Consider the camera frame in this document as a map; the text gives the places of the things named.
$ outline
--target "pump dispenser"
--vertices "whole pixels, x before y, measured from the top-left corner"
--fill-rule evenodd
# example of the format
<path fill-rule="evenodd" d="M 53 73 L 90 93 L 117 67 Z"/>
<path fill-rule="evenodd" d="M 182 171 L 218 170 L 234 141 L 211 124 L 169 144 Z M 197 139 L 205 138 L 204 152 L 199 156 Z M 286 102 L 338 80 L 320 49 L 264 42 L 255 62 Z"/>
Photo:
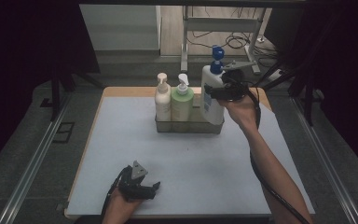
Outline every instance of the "pump dispenser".
<path fill-rule="evenodd" d="M 167 74 L 157 75 L 156 121 L 171 121 L 171 86 L 167 83 Z"/>
<path fill-rule="evenodd" d="M 224 58 L 225 51 L 221 47 L 213 45 L 212 56 L 214 61 L 211 65 L 206 65 L 202 68 L 200 111 L 208 122 L 219 125 L 223 123 L 224 107 L 205 92 L 205 86 L 213 88 L 224 87 L 222 75 L 225 72 L 222 69 L 223 63 L 220 60 Z"/>
<path fill-rule="evenodd" d="M 188 87 L 186 74 L 178 77 L 180 84 L 171 93 L 172 121 L 188 121 L 193 109 L 194 92 Z"/>

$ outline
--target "white board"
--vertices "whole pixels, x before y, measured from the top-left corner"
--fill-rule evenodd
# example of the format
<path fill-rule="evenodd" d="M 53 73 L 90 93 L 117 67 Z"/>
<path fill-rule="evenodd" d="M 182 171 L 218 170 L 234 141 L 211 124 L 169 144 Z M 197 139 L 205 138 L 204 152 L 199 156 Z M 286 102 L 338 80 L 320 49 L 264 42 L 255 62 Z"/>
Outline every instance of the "white board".
<path fill-rule="evenodd" d="M 259 130 L 313 214 L 275 115 L 261 108 Z M 113 181 L 135 160 L 149 172 L 144 186 L 159 181 L 161 185 L 156 198 L 142 203 L 134 215 L 270 215 L 250 163 L 247 140 L 227 111 L 220 134 L 157 133 L 154 117 L 152 97 L 103 98 L 67 216 L 100 215 Z"/>

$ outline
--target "hand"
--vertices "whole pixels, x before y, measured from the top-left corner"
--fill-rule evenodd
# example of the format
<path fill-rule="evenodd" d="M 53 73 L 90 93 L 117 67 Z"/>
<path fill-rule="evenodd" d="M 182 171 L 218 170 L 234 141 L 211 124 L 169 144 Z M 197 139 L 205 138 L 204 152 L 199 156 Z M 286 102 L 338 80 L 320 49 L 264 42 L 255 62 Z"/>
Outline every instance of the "hand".
<path fill-rule="evenodd" d="M 110 196 L 110 202 L 106 208 L 103 224 L 125 223 L 142 202 L 143 200 L 127 202 L 118 188 L 115 188 Z"/>
<path fill-rule="evenodd" d="M 249 96 L 245 96 L 239 101 L 218 102 L 228 110 L 231 118 L 240 125 L 245 133 L 249 130 L 257 130 L 255 104 Z"/>

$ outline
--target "bottle cap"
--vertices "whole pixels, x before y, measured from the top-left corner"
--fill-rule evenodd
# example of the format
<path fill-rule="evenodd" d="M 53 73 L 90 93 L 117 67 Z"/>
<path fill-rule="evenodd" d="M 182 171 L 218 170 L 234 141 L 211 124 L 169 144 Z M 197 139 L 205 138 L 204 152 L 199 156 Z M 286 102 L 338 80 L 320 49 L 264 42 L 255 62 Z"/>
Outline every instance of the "bottle cap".
<path fill-rule="evenodd" d="M 222 73 L 223 63 L 220 62 L 225 57 L 225 51 L 217 46 L 212 46 L 212 57 L 214 58 L 214 61 L 211 63 L 210 71 L 213 74 L 219 75 Z"/>
<path fill-rule="evenodd" d="M 157 75 L 157 90 L 159 93 L 165 93 L 168 91 L 168 85 L 167 85 L 167 74 L 160 73 Z"/>
<path fill-rule="evenodd" d="M 176 88 L 176 90 L 179 93 L 179 95 L 186 95 L 187 94 L 187 89 L 188 89 L 187 75 L 183 74 L 183 73 L 179 74 L 179 81 L 180 81 L 180 84 Z"/>

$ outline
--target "human arm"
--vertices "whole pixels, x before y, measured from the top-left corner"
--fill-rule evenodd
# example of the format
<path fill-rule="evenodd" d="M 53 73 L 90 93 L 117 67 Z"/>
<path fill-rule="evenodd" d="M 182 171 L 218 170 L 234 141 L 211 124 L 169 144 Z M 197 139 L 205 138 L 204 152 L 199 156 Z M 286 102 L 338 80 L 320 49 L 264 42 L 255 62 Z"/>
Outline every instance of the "human arm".
<path fill-rule="evenodd" d="M 110 196 L 110 201 L 103 218 L 103 224 L 125 223 L 141 203 L 142 200 L 127 202 L 121 192 L 115 189 Z"/>
<path fill-rule="evenodd" d="M 237 102 L 220 101 L 232 119 L 239 124 L 246 136 L 255 165 L 266 182 L 289 202 L 309 223 L 310 213 L 296 183 L 269 149 L 256 126 L 255 106 L 249 96 Z M 301 223 L 289 210 L 277 201 L 264 187 L 263 192 L 275 218 L 275 223 Z"/>

